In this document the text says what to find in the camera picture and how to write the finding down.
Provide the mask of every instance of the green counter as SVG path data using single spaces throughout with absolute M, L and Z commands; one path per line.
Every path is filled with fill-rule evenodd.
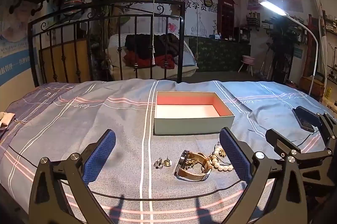
M 195 55 L 197 38 L 189 36 L 189 47 Z M 242 55 L 250 56 L 250 45 L 228 40 L 198 38 L 198 72 L 238 71 Z

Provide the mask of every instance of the floor lamp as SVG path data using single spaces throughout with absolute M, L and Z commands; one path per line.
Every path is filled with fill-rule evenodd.
M 264 6 L 265 8 L 267 8 L 269 10 L 272 10 L 273 12 L 275 12 L 275 13 L 281 15 L 281 16 L 286 16 L 288 19 L 290 19 L 293 22 L 296 22 L 297 24 L 301 25 L 304 29 L 306 29 L 314 37 L 314 39 L 316 41 L 316 59 L 315 59 L 314 74 L 312 76 L 311 86 L 310 86 L 310 90 L 309 90 L 309 96 L 310 96 L 312 86 L 314 85 L 314 79 L 315 79 L 315 75 L 316 75 L 317 61 L 318 61 L 318 41 L 317 41 L 315 35 L 305 25 L 303 25 L 302 23 L 299 23 L 298 21 L 296 21 L 295 19 L 290 17 L 287 12 L 282 10 L 280 7 L 277 7 L 275 4 L 272 4 L 271 2 L 269 2 L 267 0 L 259 0 L 258 3 L 261 4 L 262 6 Z

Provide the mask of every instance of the metal screw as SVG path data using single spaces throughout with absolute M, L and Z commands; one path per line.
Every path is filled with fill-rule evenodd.
M 77 160 L 79 159 L 80 155 L 78 153 L 73 153 L 71 156 L 70 156 L 70 159 L 71 160 Z
M 255 153 L 256 158 L 258 159 L 263 159 L 265 157 L 265 154 L 262 152 L 256 152 Z
M 295 162 L 295 158 L 292 157 L 292 156 L 289 156 L 288 157 L 288 161 L 291 162 L 291 163 L 294 163 Z
M 45 164 L 47 161 L 48 161 L 48 158 L 41 158 L 41 160 L 40 160 L 40 162 L 41 162 L 42 164 Z

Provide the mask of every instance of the pillow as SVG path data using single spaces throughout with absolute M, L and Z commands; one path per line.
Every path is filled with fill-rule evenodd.
M 174 62 L 178 65 L 178 56 L 176 56 L 174 58 Z M 184 66 L 196 66 L 197 64 L 195 63 L 195 59 L 194 57 L 188 53 L 184 51 L 184 55 L 183 55 L 183 67 Z

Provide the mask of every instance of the watch face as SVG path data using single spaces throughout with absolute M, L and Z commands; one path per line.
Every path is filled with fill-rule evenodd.
M 183 166 L 183 164 L 185 164 L 187 155 L 188 155 L 188 151 L 184 150 L 183 153 L 181 154 L 181 157 L 179 158 L 179 165 Z

